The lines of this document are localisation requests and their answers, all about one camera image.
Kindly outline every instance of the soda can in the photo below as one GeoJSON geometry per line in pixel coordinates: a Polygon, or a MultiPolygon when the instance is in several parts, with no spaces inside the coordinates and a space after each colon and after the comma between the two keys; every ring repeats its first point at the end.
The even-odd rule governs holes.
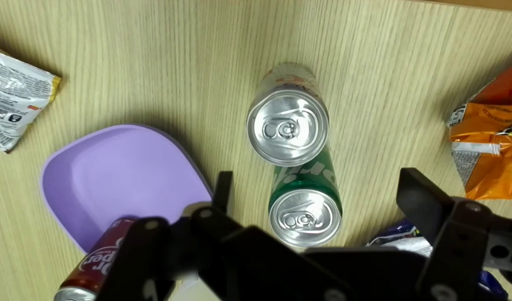
{"type": "Polygon", "coordinates": [[[134,217],[117,218],[60,284],[55,301],[94,301],[134,217]]]}
{"type": "Polygon", "coordinates": [[[248,115],[248,135],[256,151],[274,165],[303,165],[328,138],[328,111],[315,75],[298,63],[276,65],[259,83],[248,115]]]}
{"type": "Polygon", "coordinates": [[[328,148],[305,165],[276,167],[274,175],[269,218],[278,237],[298,247],[333,237],[343,212],[328,148]]]}

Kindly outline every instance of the purple plastic lid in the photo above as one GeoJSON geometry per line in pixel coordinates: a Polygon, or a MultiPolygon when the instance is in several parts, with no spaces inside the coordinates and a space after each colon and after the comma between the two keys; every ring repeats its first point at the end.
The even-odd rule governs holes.
{"type": "Polygon", "coordinates": [[[55,151],[40,187],[84,250],[122,215],[176,222],[186,205],[211,200],[208,183],[177,141],[141,125],[109,126],[55,151]]]}

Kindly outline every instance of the crumpled wrapper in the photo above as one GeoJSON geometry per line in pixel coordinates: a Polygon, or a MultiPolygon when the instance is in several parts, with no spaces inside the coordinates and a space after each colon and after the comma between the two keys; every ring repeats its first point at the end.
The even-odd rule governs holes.
{"type": "Polygon", "coordinates": [[[469,198],[512,198],[512,66],[454,110],[452,153],[469,198]]]}

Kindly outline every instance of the can lid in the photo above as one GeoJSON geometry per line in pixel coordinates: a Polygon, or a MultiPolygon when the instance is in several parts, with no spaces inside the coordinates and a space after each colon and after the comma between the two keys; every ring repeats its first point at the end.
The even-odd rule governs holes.
{"type": "Polygon", "coordinates": [[[296,188],[271,205],[274,232],[293,245],[316,245],[333,237],[341,223],[338,203],[321,190],[296,188]]]}
{"type": "Polygon", "coordinates": [[[315,158],[328,138],[328,111],[311,93],[280,88],[249,111],[248,133],[256,151],[285,167],[315,158]]]}
{"type": "Polygon", "coordinates": [[[60,287],[54,297],[54,301],[94,301],[95,294],[75,285],[60,287]]]}

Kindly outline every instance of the wooden table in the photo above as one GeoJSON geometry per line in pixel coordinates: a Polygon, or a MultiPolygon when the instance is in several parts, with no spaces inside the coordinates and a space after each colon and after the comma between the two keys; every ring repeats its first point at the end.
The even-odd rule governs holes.
{"type": "MultiPolygon", "coordinates": [[[[280,61],[313,68],[331,115],[345,203],[331,243],[360,245],[400,217],[400,167],[462,195],[443,121],[512,63],[512,13],[403,0],[7,0],[0,46],[64,76],[22,143],[0,153],[0,301],[40,301],[84,255],[42,200],[42,165],[107,125],[169,131],[209,182],[234,170],[233,217],[271,232],[273,167],[244,120],[280,61]]],[[[512,200],[487,203],[512,215],[512,200]]]]}

